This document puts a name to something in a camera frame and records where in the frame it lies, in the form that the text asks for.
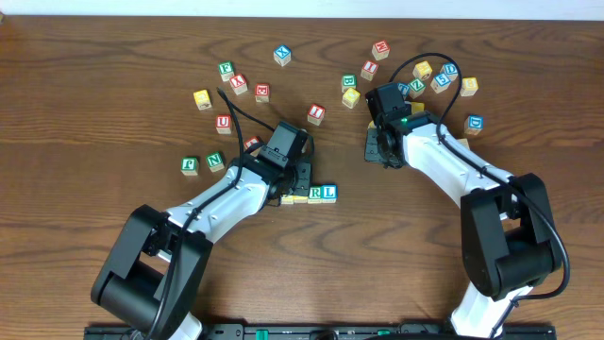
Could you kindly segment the yellow C block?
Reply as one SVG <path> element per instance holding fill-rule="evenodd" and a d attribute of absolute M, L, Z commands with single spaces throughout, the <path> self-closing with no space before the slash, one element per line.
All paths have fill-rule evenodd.
<path fill-rule="evenodd" d="M 282 205 L 293 205 L 294 197 L 292 195 L 283 195 L 280 199 Z"/>

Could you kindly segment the green R block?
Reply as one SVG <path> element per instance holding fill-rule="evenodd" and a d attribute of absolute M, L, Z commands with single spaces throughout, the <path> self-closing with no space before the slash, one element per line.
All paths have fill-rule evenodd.
<path fill-rule="evenodd" d="M 311 186 L 308 195 L 309 204 L 321 204 L 322 203 L 322 187 Z"/>

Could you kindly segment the yellow O block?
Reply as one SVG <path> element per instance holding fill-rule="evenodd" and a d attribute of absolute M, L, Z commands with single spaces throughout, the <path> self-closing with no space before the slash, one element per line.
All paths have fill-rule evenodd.
<path fill-rule="evenodd" d="M 307 204 L 308 199 L 309 198 L 307 196 L 303 196 L 303 195 L 294 195 L 293 196 L 294 204 Z"/>

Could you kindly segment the blue L block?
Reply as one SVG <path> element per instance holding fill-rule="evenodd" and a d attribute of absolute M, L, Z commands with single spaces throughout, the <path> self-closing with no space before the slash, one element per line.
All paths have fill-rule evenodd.
<path fill-rule="evenodd" d="M 322 185 L 321 199 L 323 203 L 335 203 L 338 199 L 338 187 L 335 184 Z"/>

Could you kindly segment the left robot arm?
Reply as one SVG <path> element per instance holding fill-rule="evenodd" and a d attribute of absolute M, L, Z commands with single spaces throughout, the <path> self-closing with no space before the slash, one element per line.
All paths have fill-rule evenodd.
<path fill-rule="evenodd" d="M 91 300 L 144 339 L 197 339 L 191 313 L 213 246 L 273 199 L 310 190 L 313 139 L 286 122 L 266 144 L 242 147 L 224 176 L 164 212 L 148 205 L 126 220 L 91 290 Z"/>

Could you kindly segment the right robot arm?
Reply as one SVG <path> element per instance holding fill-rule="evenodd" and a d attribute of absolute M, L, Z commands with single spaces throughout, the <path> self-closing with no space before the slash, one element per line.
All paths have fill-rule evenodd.
<path fill-rule="evenodd" d="M 553 223 L 543 181 L 516 177 L 492 166 L 457 141 L 442 120 L 414 113 L 396 83 L 369 91 L 365 100 L 374 123 L 365 159 L 394 169 L 409 166 L 444 191 L 461 211 L 461 257 L 470 280 L 449 318 L 453 332 L 496 338 L 522 300 L 551 273 L 562 270 L 559 295 L 569 282 L 569 258 Z"/>

